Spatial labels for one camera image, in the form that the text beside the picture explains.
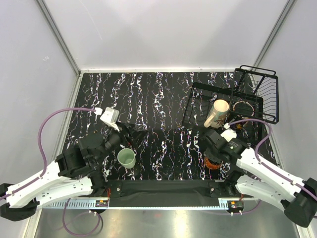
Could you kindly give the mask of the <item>orange black mug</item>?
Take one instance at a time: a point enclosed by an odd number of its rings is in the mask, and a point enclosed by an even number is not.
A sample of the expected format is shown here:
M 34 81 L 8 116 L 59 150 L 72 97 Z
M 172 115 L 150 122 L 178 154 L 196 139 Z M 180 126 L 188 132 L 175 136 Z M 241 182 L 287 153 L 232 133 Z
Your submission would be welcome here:
M 204 165 L 209 170 L 218 170 L 223 164 L 223 161 L 212 162 L 207 156 L 204 156 Z

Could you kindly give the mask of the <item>beige printed mug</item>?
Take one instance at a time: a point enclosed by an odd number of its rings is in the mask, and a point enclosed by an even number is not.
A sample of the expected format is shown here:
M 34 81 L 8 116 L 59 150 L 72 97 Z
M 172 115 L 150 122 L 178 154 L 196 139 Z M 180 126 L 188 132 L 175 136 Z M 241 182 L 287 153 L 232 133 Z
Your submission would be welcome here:
M 225 100 L 216 100 L 204 122 L 204 127 L 220 128 L 226 119 L 228 111 L 229 104 Z

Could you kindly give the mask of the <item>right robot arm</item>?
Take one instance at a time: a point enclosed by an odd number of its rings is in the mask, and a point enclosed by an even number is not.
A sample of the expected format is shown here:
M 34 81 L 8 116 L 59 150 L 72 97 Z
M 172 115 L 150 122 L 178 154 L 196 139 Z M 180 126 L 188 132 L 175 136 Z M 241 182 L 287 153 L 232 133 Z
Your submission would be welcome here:
M 317 217 L 317 181 L 303 180 L 265 158 L 227 129 L 222 134 L 210 129 L 199 137 L 205 159 L 238 167 L 213 194 L 248 195 L 280 209 L 296 225 L 306 228 Z

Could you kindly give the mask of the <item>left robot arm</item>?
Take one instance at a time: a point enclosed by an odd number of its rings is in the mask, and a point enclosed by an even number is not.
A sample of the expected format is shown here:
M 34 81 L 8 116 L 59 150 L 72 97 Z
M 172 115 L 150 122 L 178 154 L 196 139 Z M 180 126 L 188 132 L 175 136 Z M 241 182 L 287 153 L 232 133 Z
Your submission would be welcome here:
M 54 202 L 73 197 L 101 197 L 109 186 L 102 172 L 104 159 L 121 146 L 136 149 L 142 145 L 147 130 L 133 124 L 119 123 L 108 136 L 94 132 L 78 140 L 38 172 L 18 184 L 3 183 L 0 195 L 5 203 L 0 216 L 21 221 Z

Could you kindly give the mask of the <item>black skull mug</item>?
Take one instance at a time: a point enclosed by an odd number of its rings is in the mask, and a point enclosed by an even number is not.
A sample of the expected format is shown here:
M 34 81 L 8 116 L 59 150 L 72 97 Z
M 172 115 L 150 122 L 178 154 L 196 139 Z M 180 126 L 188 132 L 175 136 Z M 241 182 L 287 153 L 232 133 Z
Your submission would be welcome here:
M 248 119 L 248 116 L 253 116 L 255 114 L 254 107 L 246 101 L 239 101 L 234 103 L 232 108 L 232 113 L 229 115 L 229 123 L 237 120 Z

